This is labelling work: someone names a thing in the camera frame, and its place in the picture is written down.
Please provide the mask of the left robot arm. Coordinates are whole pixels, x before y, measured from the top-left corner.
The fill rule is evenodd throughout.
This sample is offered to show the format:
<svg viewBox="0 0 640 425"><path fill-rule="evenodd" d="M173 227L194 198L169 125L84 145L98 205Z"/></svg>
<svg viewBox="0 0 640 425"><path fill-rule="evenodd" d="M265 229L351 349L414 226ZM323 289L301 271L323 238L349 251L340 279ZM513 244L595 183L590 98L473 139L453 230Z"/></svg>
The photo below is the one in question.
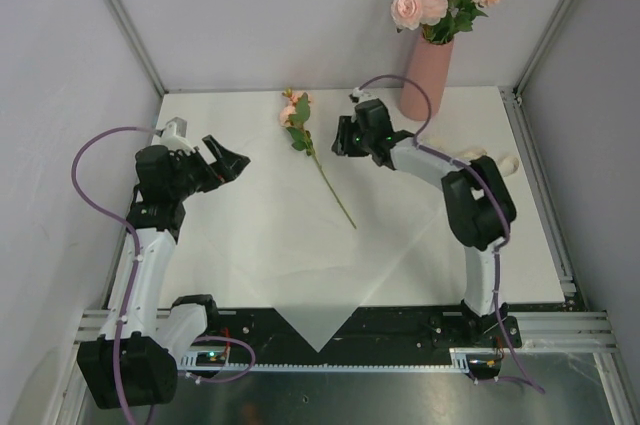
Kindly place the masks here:
<svg viewBox="0 0 640 425"><path fill-rule="evenodd" d="M210 295L180 297L168 318L157 320L165 273L186 216L185 200L234 181L250 163L210 135L202 142L214 162L207 162L180 136L164 136L135 155L140 199L121 220L127 236L111 310L97 338L81 343L77 355L101 409L129 412L170 402L179 360L195 341L207 345L220 335L221 321Z"/></svg>

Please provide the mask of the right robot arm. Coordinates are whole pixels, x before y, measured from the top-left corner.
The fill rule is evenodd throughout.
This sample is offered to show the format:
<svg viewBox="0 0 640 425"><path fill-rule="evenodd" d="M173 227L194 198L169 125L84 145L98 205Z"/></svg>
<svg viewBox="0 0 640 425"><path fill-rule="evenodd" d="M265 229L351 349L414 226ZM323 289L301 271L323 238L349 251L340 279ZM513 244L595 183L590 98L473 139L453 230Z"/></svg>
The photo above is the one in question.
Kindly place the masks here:
<svg viewBox="0 0 640 425"><path fill-rule="evenodd" d="M517 212L496 162L481 156L470 162L422 145L416 135L395 131L384 103L350 96L351 116L341 116L332 151L338 156L371 157L380 167L415 176L441 191L449 228L464 247L466 290L463 338L484 346L506 315L500 300L501 250L509 243Z"/></svg>

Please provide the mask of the pink tall vase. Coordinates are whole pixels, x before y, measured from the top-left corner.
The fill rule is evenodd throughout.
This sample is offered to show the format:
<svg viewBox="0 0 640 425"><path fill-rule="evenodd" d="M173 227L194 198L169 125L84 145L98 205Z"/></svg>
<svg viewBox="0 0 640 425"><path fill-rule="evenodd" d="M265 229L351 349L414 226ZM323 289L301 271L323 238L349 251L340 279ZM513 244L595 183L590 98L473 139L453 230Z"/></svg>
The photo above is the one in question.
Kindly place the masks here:
<svg viewBox="0 0 640 425"><path fill-rule="evenodd" d="M454 42L436 45L419 38L409 60L405 77L415 82L430 100L431 117L439 112L448 77ZM418 88L409 82L403 86L399 111L407 118L424 122L427 102Z"/></svg>

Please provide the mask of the aluminium frame post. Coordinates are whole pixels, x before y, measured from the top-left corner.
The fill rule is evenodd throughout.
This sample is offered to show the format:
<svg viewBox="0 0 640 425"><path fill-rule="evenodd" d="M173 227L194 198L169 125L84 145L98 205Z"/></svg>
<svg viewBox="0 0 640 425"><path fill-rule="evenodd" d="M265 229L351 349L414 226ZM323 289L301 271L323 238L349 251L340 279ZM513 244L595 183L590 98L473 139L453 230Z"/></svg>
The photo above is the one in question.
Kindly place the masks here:
<svg viewBox="0 0 640 425"><path fill-rule="evenodd" d="M119 28L125 43L129 47L138 64L141 66L155 93L159 97L163 97L167 93L166 87L163 84L160 74L158 73L147 48L126 9L124 2L122 0L103 1L116 23L116 26Z"/></svg>
<svg viewBox="0 0 640 425"><path fill-rule="evenodd" d="M534 73L549 53L550 47L557 38L560 29L573 11L576 1L577 0L558 0L550 19L543 29L542 35L536 42L532 54L528 58L523 71L512 88L512 93L515 97L520 97L523 94Z"/></svg>

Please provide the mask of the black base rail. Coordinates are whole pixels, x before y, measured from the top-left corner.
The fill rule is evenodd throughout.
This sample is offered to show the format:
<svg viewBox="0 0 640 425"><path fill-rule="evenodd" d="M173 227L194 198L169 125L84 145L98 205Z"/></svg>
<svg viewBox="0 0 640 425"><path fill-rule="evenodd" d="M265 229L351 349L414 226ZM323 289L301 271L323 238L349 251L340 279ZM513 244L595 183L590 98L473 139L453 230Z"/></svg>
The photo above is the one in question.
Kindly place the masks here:
<svg viewBox="0 0 640 425"><path fill-rule="evenodd" d="M517 319L500 310L474 318L460 305L359 307L315 350L271 308L226 309L217 332L251 346L256 367L410 367L450 365L453 348L503 350L522 346Z"/></svg>

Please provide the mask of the pink flower bouquet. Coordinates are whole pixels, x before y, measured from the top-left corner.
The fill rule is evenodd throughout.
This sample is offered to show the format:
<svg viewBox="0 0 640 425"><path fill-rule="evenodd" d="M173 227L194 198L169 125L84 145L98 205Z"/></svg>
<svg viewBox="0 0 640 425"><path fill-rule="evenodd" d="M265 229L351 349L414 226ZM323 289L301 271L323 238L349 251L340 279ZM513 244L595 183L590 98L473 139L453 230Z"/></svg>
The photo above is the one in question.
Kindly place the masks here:
<svg viewBox="0 0 640 425"><path fill-rule="evenodd" d="M333 185L329 181L323 166L318 158L312 134L307 127L311 118L311 99L308 92L296 92L292 88L286 88L281 96L285 99L285 105L279 113L279 124L291 138L291 147L305 156L312 159L325 185L336 201L342 213L345 215L351 227L356 230L357 225L342 200L336 193Z"/></svg>

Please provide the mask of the white wrapping paper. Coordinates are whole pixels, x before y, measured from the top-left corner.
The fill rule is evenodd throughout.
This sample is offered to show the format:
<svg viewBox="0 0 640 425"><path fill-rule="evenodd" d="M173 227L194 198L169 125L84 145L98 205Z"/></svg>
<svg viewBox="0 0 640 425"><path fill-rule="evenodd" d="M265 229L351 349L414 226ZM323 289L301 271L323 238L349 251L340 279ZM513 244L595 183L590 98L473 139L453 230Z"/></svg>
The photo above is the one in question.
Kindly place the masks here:
<svg viewBox="0 0 640 425"><path fill-rule="evenodd" d="M186 203L160 303L209 294L223 308L272 308L321 349L362 305L418 305L421 242L441 217L439 191L368 159L293 150L282 135L232 144L241 177Z"/></svg>

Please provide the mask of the left aluminium frame post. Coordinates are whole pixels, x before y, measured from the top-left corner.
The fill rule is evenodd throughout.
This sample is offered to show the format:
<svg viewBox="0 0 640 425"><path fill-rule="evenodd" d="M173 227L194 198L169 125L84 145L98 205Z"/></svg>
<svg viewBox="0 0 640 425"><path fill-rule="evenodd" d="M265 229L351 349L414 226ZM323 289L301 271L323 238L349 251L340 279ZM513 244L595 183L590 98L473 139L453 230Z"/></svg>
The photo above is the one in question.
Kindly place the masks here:
<svg viewBox="0 0 640 425"><path fill-rule="evenodd" d="M129 47L138 64L141 66L155 93L159 97L163 97L167 93L166 87L163 84L160 74L158 73L147 48L126 9L124 2L122 0L103 1L116 23L116 26L119 28L125 43Z"/></svg>

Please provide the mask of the right aluminium frame post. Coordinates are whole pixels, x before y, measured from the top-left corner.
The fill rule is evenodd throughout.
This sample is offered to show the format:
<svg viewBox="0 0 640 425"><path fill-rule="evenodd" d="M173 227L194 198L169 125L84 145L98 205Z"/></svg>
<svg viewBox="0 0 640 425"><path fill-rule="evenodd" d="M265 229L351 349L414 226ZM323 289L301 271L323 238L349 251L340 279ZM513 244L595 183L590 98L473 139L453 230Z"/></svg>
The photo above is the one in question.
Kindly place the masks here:
<svg viewBox="0 0 640 425"><path fill-rule="evenodd" d="M577 0L558 0L550 19L543 29L542 35L536 42L532 54L528 58L523 71L512 88L512 93L515 97L520 97L523 94L534 73L549 53L550 47L557 38L560 29L573 11L576 1Z"/></svg>

